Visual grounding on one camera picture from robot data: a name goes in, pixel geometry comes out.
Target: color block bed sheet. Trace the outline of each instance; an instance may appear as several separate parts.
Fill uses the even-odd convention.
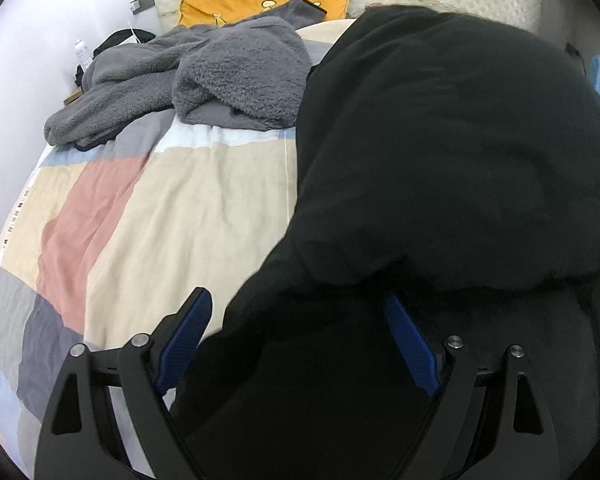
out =
[[[151,332],[196,286],[207,332],[282,237],[295,130],[227,130],[148,114],[89,152],[42,158],[0,237],[0,442],[32,476],[68,349]]]

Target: black fabric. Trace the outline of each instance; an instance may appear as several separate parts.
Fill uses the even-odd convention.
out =
[[[155,34],[153,34],[152,32],[147,32],[146,30],[142,30],[141,28],[135,28],[134,30],[131,30],[130,28],[123,28],[122,30],[117,30],[116,32],[111,34],[106,40],[104,40],[99,46],[97,46],[93,50],[93,57],[95,58],[108,48],[119,45],[123,41],[128,40],[133,34],[136,35],[136,38],[138,38],[140,43],[147,43],[153,38],[155,38]],[[75,71],[75,85],[79,88],[82,87],[82,76],[84,76],[84,71],[82,70],[82,67],[78,65],[78,68]]]
[[[391,290],[432,342],[457,333],[494,366],[525,347],[570,475],[600,436],[600,98],[583,76],[516,28],[373,8],[310,75],[297,147],[288,231],[173,407],[209,477],[388,478],[428,406],[381,329]],[[337,431],[329,380],[352,408]],[[379,404],[408,428],[375,427]]]

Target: silver bolt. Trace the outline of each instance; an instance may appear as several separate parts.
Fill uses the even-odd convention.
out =
[[[131,344],[140,348],[149,342],[149,336],[147,334],[136,334],[131,338]]]
[[[77,345],[73,345],[69,350],[69,354],[74,357],[78,357],[84,354],[84,345],[82,343],[78,343]]]
[[[464,346],[464,341],[459,335],[450,335],[446,338],[446,344],[454,350],[458,350]]]
[[[509,351],[511,352],[511,355],[513,355],[513,357],[517,357],[518,359],[524,357],[525,355],[525,349],[522,348],[522,346],[520,345],[511,345]]]

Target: plastic bottle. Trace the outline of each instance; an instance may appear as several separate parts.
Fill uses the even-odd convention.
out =
[[[78,63],[80,63],[82,70],[86,72],[88,66],[93,61],[93,55],[83,40],[75,41],[75,55],[78,58]]]

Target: beige fabric patch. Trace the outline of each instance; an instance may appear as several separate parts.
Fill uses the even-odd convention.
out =
[[[0,266],[33,290],[38,280],[42,231],[58,216],[66,197],[87,163],[40,168],[27,201],[19,209]]]
[[[282,238],[296,202],[296,144],[169,148],[152,154],[87,281],[86,341],[151,332],[196,286],[214,300],[206,333]]]

